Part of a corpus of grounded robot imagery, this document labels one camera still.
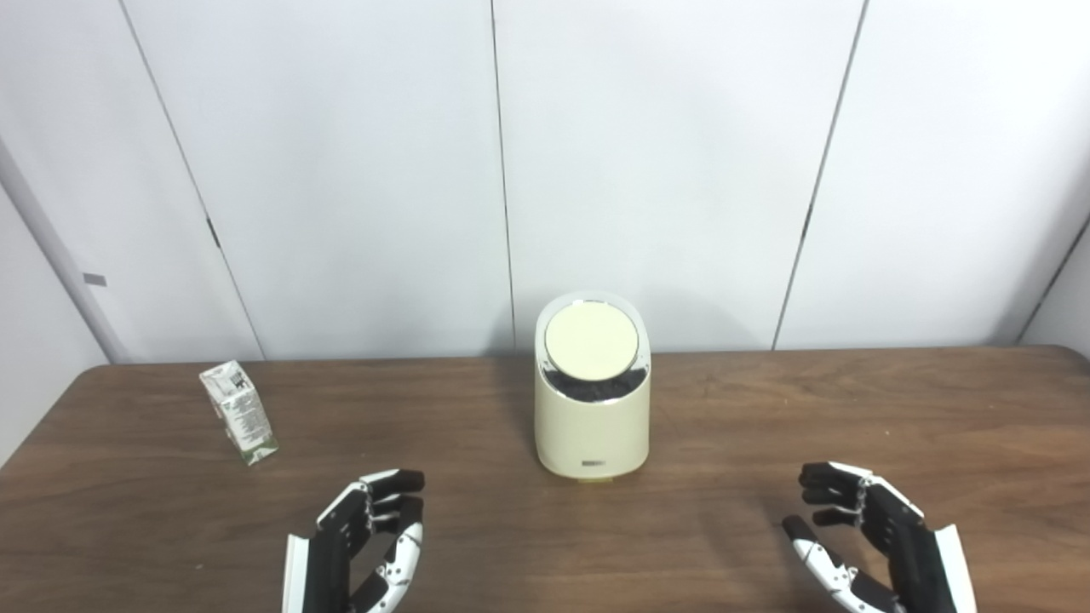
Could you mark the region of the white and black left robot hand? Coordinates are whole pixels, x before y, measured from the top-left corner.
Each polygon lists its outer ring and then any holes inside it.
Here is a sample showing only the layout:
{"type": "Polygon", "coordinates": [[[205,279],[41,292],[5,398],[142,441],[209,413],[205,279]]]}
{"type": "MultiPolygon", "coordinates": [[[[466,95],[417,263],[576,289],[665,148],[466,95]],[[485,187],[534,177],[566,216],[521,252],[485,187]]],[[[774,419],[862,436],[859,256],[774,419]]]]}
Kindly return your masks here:
{"type": "Polygon", "coordinates": [[[320,512],[310,538],[284,543],[284,612],[393,612],[413,582],[423,551],[423,471],[361,476],[320,512]],[[375,536],[392,542],[358,588],[351,563],[375,536]]]}

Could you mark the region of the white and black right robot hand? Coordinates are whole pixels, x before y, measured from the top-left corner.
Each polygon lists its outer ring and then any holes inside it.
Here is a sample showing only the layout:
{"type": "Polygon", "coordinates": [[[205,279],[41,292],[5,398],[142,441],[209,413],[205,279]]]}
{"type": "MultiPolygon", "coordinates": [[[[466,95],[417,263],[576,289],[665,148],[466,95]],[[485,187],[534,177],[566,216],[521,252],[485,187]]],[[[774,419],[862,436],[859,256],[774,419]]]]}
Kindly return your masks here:
{"type": "Polygon", "coordinates": [[[891,482],[847,462],[803,462],[798,484],[812,519],[790,515],[783,531],[795,554],[847,612],[977,612],[961,536],[949,524],[933,530],[927,516],[891,482]],[[814,528],[857,529],[887,561],[889,585],[850,565],[814,528]]]}

